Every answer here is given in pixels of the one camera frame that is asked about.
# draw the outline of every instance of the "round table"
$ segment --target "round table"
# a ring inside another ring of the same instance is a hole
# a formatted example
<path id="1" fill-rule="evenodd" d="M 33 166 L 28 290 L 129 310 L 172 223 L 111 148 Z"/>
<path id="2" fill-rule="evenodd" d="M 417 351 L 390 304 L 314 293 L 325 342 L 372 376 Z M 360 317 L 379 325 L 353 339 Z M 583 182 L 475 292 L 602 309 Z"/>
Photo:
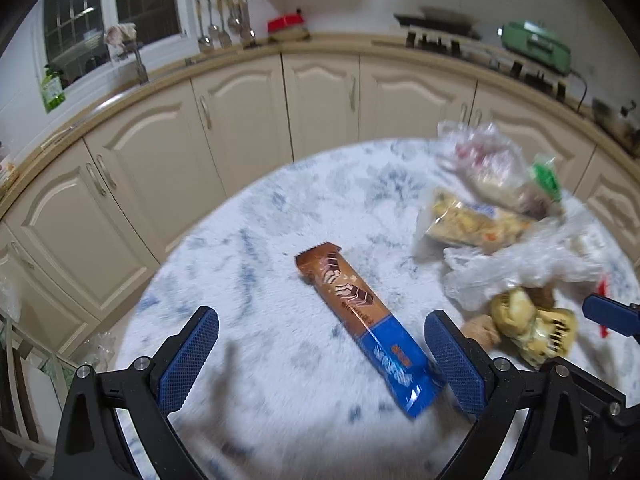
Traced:
<path id="1" fill-rule="evenodd" d="M 198 306 L 217 311 L 218 342 L 184 406 L 169 416 L 210 478 L 432 478 L 462 442 L 471 421 L 450 390 L 409 420 L 294 263 L 321 242 L 340 245 L 423 348 L 432 310 L 444 309 L 460 325 L 462 314 L 442 293 L 442 248 L 420 263 L 410 255 L 417 213 L 435 186 L 469 198 L 457 177 L 438 168 L 432 149 L 433 141 L 381 140 L 281 168 L 200 222 L 158 271 L 115 367 L 153 355 Z M 633 267 L 606 237 L 611 295 L 637 301 Z M 577 301 L 561 303 L 580 324 L 569 359 L 626 393 L 627 405 L 638 402 L 638 345 L 616 333 L 602 339 Z M 156 478 L 127 412 L 120 419 L 143 477 Z M 523 420 L 520 411 L 507 447 Z M 488 478 L 499 478 L 510 455 L 503 451 Z"/>

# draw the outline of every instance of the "spoon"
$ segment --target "spoon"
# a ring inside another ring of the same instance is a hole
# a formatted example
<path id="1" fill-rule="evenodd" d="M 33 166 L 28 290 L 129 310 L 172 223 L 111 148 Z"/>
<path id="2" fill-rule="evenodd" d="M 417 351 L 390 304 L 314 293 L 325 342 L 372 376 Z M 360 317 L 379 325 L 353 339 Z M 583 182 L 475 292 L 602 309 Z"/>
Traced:
<path id="1" fill-rule="evenodd" d="M 234 0 L 226 0 L 226 5 L 229 7 L 229 17 L 226 19 L 226 24 L 234 34 L 240 34 L 242 30 L 242 23 L 238 18 L 238 8 L 234 3 Z"/>
<path id="2" fill-rule="evenodd" d="M 242 38 L 243 41 L 252 41 L 255 39 L 255 33 L 251 28 L 249 19 L 249 2 L 247 0 L 238 0 L 238 9 L 242 15 L 240 38 Z"/>
<path id="3" fill-rule="evenodd" d="M 211 14 L 211 0 L 207 0 L 207 7 L 209 7 L 209 37 L 211 41 L 220 41 L 220 28 L 213 24 L 213 16 Z"/>
<path id="4" fill-rule="evenodd" d="M 218 14 L 220 15 L 220 25 L 222 25 L 222 30 L 220 31 L 220 46 L 222 48 L 228 48 L 231 46 L 231 37 L 229 33 L 225 30 L 225 15 L 222 6 L 222 0 L 216 0 L 216 4 L 218 6 Z"/>
<path id="5" fill-rule="evenodd" d="M 200 25 L 200 37 L 198 38 L 198 43 L 203 47 L 209 48 L 211 47 L 211 38 L 204 35 L 204 30 L 202 28 L 202 4 L 200 3 L 200 0 L 196 0 L 196 14 L 198 15 L 198 24 Z"/>

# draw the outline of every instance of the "power cord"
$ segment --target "power cord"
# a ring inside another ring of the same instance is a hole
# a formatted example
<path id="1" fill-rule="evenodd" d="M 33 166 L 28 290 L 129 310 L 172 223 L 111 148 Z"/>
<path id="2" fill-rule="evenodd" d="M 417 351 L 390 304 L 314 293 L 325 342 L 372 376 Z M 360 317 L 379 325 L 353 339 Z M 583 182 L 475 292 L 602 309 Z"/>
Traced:
<path id="1" fill-rule="evenodd" d="M 575 110 L 576 113 L 580 113 L 580 107 L 582 106 L 582 102 L 584 101 L 584 98 L 587 97 L 587 80 L 582 76 L 580 72 L 578 72 L 577 70 L 574 70 L 573 68 L 569 70 L 569 73 L 575 75 L 584 84 L 584 93 L 582 94 L 582 99 L 580 99 L 580 102 L 578 103 L 578 107 Z"/>

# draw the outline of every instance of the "chair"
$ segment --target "chair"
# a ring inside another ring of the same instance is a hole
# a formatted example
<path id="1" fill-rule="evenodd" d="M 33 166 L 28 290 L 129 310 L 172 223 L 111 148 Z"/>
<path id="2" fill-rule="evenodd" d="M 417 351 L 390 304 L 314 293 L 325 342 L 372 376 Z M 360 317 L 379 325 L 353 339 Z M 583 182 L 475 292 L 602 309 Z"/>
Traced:
<path id="1" fill-rule="evenodd" d="M 78 367 L 0 312 L 0 454 L 31 478 L 50 478 L 68 386 Z"/>

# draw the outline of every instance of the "kitchen cabinet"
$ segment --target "kitchen cabinet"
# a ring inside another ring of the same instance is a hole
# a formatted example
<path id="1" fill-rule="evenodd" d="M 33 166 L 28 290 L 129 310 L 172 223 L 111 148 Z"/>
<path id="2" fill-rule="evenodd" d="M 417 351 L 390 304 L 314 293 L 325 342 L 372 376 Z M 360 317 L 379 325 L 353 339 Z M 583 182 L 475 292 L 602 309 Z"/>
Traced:
<path id="1" fill-rule="evenodd" d="M 436 137 L 440 121 L 468 121 L 475 88 L 455 74 L 362 57 L 359 138 Z"/>
<path id="2" fill-rule="evenodd" d="M 98 320 L 159 267 L 82 140 L 31 182 L 5 221 L 34 263 Z"/>
<path id="3" fill-rule="evenodd" d="M 478 83 L 470 124 L 488 121 L 522 147 L 529 163 L 539 153 L 552 156 L 560 183 L 575 191 L 595 150 L 593 142 L 539 108 Z"/>
<path id="4" fill-rule="evenodd" d="M 358 142 L 358 56 L 282 56 L 294 160 Z"/>
<path id="5" fill-rule="evenodd" d="M 227 196 L 292 161 L 280 56 L 191 80 Z"/>
<path id="6" fill-rule="evenodd" d="M 640 260 L 640 188 L 599 149 L 575 195 L 596 214 L 632 262 Z"/>
<path id="7" fill-rule="evenodd" d="M 188 81 L 127 108 L 84 141 L 124 215 L 160 262 L 226 198 Z"/>
<path id="8" fill-rule="evenodd" d="M 0 223 L 0 274 L 15 287 L 18 326 L 47 347 L 69 355 L 98 320 L 66 295 Z"/>

